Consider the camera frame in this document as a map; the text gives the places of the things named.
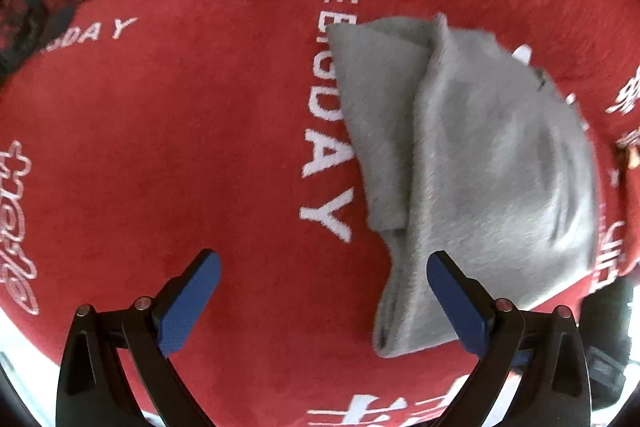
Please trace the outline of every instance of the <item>cloth fold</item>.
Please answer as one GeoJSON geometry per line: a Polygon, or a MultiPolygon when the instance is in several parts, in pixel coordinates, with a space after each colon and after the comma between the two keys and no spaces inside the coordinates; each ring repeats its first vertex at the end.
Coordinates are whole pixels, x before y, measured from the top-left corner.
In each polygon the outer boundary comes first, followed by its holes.
{"type": "Polygon", "coordinates": [[[392,259],[381,357],[455,338],[426,280],[435,250],[523,309],[590,272],[593,151],[545,73],[444,15],[331,25],[328,37],[369,227],[392,259]]]}

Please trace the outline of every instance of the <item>blue gripper pad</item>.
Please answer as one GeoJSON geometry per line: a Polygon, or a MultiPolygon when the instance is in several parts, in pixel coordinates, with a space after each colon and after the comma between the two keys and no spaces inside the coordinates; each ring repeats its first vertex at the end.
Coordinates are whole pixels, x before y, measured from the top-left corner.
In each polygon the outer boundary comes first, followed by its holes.
{"type": "Polygon", "coordinates": [[[444,251],[429,256],[427,280],[462,345],[482,358],[494,321],[489,294],[478,281],[465,277],[444,251]]]}
{"type": "Polygon", "coordinates": [[[158,328],[158,347],[165,358],[184,346],[218,286],[221,272],[218,254],[202,250],[184,274],[171,279],[158,294],[154,318],[158,328]]]}

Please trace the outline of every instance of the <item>red bedding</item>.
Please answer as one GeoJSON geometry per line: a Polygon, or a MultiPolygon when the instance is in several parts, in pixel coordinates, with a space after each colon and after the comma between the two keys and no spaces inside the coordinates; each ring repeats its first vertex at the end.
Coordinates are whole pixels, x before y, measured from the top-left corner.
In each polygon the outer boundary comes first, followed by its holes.
{"type": "MultiPolygon", "coordinates": [[[[310,136],[348,142],[327,23],[439,11],[508,49],[527,43],[574,94],[602,181],[595,282],[613,277],[614,147],[640,126],[640,0],[84,0],[1,91],[2,204],[21,227],[7,217],[2,234],[22,252],[2,253],[2,308],[59,362],[81,303],[129,306],[209,247],[222,282],[174,363],[214,422],[438,415],[474,358],[458,343],[375,356],[385,246],[366,227],[356,161],[314,152],[310,136]]],[[[575,310],[590,287],[540,309],[575,310]]]]}

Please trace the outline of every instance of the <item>gray garment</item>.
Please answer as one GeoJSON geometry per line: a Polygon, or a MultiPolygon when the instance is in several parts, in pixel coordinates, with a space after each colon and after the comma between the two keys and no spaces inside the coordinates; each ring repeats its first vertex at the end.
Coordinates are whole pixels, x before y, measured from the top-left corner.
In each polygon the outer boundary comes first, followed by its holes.
{"type": "Polygon", "coordinates": [[[369,227],[392,259],[373,333],[381,357],[455,338],[426,280],[435,250],[523,309],[590,272],[593,151],[546,75],[443,15],[328,36],[369,227]]]}

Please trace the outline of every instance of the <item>gray fabric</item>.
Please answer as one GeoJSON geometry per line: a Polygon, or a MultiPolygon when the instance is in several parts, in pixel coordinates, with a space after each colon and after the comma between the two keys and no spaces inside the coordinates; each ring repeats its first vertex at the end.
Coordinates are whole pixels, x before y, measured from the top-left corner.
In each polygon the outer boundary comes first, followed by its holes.
{"type": "Polygon", "coordinates": [[[593,152],[542,72],[444,16],[332,25],[328,37],[369,227],[392,258],[373,333],[381,357],[455,338],[426,281],[435,250],[523,309],[588,274],[593,152]]]}

